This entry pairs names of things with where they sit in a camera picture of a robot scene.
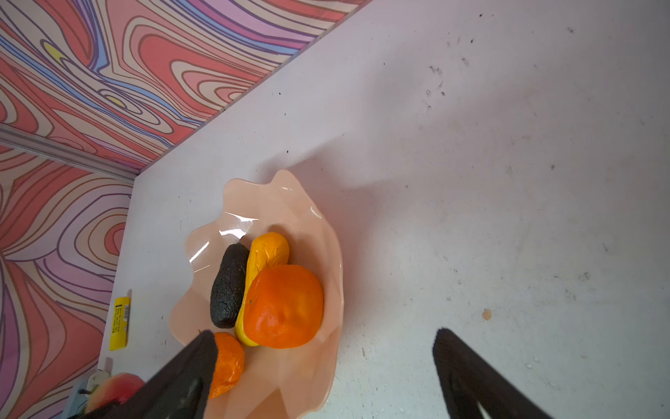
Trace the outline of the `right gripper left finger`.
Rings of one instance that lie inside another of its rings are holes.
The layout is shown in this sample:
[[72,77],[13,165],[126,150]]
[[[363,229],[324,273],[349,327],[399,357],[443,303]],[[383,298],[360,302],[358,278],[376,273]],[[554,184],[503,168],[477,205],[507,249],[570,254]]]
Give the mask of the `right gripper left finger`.
[[202,418],[217,356],[214,334],[202,332],[127,402],[76,418]]

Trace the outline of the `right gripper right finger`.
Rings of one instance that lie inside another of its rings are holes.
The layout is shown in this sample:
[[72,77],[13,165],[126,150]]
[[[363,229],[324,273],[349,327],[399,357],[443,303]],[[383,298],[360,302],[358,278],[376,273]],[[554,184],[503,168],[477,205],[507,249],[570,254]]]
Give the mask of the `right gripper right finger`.
[[448,328],[437,331],[432,354],[451,418],[549,417]]

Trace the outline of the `small orange fake tangerine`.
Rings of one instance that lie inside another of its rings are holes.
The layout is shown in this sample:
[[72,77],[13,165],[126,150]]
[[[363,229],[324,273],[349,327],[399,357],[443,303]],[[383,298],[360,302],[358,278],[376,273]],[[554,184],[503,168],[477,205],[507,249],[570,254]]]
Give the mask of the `small orange fake tangerine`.
[[232,390],[244,373],[245,352],[241,343],[230,333],[215,333],[218,350],[216,366],[209,390],[209,399]]

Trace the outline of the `red fake peach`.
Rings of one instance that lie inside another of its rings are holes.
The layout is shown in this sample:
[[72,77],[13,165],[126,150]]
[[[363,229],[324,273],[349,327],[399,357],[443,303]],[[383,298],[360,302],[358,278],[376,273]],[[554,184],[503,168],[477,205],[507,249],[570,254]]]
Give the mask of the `red fake peach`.
[[99,385],[89,396],[85,413],[90,413],[109,403],[127,402],[145,382],[138,375],[121,373],[111,376]]

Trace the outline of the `dark fake avocado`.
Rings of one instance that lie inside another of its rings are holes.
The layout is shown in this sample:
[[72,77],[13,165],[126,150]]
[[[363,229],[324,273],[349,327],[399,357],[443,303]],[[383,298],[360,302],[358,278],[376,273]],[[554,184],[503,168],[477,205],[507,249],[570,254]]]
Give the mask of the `dark fake avocado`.
[[246,268],[250,251],[241,243],[223,254],[210,294],[210,318],[214,326],[233,328],[244,302]]

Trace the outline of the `large orange fake fruit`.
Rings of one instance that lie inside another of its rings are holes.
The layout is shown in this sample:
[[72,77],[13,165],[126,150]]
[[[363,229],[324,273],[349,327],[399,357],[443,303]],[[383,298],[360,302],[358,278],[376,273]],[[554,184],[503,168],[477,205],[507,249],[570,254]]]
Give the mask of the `large orange fake fruit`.
[[319,331],[325,295],[318,277],[300,265],[266,268],[245,300],[244,332],[273,349],[301,347]]

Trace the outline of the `yellow fake banana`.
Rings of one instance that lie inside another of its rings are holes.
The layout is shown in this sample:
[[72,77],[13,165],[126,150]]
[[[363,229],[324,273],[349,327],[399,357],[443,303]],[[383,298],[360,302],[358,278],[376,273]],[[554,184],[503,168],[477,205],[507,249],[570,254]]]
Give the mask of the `yellow fake banana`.
[[235,335],[247,347],[257,347],[244,331],[244,314],[246,298],[256,277],[265,268],[287,265],[290,257],[290,246],[287,239],[277,232],[268,232],[257,237],[251,244],[246,266],[243,303],[235,324]]

